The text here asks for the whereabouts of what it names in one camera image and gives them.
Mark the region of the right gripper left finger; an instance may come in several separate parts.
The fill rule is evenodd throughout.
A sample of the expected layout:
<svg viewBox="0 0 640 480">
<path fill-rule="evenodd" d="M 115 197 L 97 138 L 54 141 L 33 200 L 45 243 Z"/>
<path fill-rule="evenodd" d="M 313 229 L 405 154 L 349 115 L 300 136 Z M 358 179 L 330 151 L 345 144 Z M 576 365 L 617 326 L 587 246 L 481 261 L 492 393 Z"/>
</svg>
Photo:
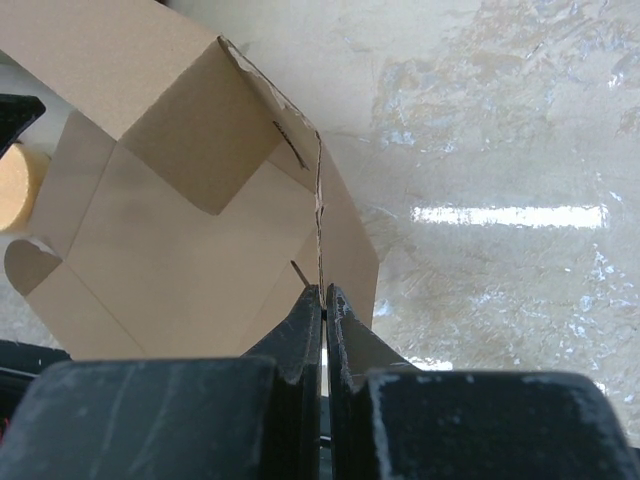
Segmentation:
<svg viewBox="0 0 640 480">
<path fill-rule="evenodd" d="M 1 446 L 5 479 L 315 479 L 316 286 L 235 358 L 66 362 L 29 387 Z"/>
</svg>

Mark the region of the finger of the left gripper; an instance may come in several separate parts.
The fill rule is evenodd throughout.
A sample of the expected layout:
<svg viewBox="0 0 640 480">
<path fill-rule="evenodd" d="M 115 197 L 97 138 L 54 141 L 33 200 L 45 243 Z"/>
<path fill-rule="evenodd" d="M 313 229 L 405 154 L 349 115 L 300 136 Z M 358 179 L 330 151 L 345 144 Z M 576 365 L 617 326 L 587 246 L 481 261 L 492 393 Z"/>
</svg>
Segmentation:
<svg viewBox="0 0 640 480">
<path fill-rule="evenodd" d="M 46 112 L 42 101 L 31 95 L 0 94 L 0 155 Z"/>
</svg>

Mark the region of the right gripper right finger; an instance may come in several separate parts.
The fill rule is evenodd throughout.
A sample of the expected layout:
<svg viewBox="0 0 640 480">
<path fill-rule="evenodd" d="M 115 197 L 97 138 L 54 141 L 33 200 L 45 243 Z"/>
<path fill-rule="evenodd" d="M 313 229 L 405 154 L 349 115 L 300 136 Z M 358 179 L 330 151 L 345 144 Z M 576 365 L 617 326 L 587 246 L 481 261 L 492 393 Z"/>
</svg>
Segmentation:
<svg viewBox="0 0 640 480">
<path fill-rule="evenodd" d="M 326 331 L 338 479 L 627 479 L 603 393 L 557 371 L 425 371 L 330 287 Z"/>
</svg>

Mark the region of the large cardboard box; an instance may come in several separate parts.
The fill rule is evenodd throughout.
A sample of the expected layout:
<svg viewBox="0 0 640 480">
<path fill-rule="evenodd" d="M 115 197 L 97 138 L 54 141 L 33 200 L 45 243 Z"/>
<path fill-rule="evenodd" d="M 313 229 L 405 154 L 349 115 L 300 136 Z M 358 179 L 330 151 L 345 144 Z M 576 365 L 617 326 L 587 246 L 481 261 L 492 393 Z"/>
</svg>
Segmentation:
<svg viewBox="0 0 640 480">
<path fill-rule="evenodd" d="M 72 108 L 4 265 L 73 359 L 240 355 L 306 284 L 371 323 L 329 151 L 226 38 L 153 1 L 5 1 L 1 49 Z"/>
</svg>

